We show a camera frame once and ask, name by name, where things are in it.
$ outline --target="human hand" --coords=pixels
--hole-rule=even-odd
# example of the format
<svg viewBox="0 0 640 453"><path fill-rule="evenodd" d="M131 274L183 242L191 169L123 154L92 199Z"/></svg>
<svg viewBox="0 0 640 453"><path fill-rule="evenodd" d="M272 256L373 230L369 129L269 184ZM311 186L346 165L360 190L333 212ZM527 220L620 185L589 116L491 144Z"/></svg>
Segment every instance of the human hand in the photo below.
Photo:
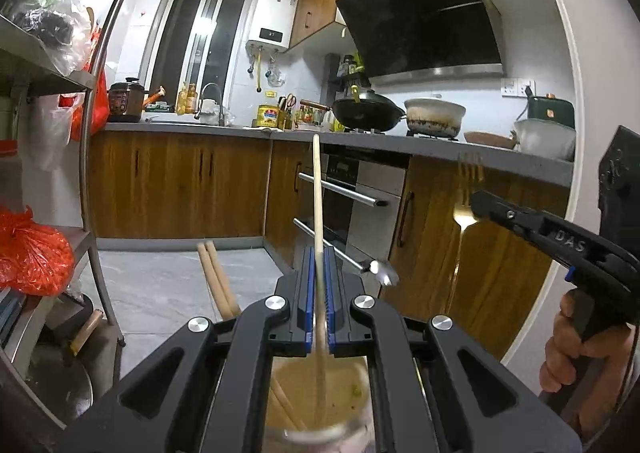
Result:
<svg viewBox="0 0 640 453"><path fill-rule="evenodd" d="M554 335L545 346L546 361L540 369L540 386L544 391L555 393L562 385L573 384L576 372L571 358L587 356L605 360L602 373L576 415L582 439L588 440L605 425L614 411L629 354L632 353L633 332L626 325L612 327L582 343L572 325L573 314L574 299L567 293L560 301Z"/></svg>

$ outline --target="range hood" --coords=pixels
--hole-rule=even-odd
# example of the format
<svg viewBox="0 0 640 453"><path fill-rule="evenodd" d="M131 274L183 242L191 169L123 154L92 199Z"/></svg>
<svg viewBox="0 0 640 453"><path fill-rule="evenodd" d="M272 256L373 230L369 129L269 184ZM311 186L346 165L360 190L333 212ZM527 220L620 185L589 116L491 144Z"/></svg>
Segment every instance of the range hood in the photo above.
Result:
<svg viewBox="0 0 640 453"><path fill-rule="evenodd" d="M500 14L490 0L338 0L376 84L501 76Z"/></svg>

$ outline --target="wok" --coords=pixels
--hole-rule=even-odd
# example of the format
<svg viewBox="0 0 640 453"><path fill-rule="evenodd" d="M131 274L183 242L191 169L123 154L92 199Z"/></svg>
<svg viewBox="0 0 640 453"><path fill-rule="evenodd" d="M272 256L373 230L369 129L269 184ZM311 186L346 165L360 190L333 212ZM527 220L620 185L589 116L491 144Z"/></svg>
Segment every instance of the wok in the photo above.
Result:
<svg viewBox="0 0 640 453"><path fill-rule="evenodd" d="M347 128L387 132L404 116L404 110L373 90L360 91L354 85L350 98L338 99L332 107L335 118Z"/></svg>

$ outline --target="water heater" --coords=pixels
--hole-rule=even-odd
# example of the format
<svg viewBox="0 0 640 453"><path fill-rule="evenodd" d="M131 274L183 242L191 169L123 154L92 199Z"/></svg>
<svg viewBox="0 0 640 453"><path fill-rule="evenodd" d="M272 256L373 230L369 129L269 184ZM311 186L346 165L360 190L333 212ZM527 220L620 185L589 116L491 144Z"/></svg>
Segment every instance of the water heater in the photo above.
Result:
<svg viewBox="0 0 640 453"><path fill-rule="evenodd" d="M298 0L258 0L247 45L286 51L297 6Z"/></svg>

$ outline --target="brown bowl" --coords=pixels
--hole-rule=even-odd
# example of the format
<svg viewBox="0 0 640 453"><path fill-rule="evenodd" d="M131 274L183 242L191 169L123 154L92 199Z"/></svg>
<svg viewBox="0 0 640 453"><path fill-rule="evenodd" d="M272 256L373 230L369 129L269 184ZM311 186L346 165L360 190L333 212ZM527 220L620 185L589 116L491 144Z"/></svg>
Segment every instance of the brown bowl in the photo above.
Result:
<svg viewBox="0 0 640 453"><path fill-rule="evenodd" d="M516 146L515 140L489 134L488 132L465 132L465 139L467 143L495 146L497 148L506 148L507 150L513 150Z"/></svg>

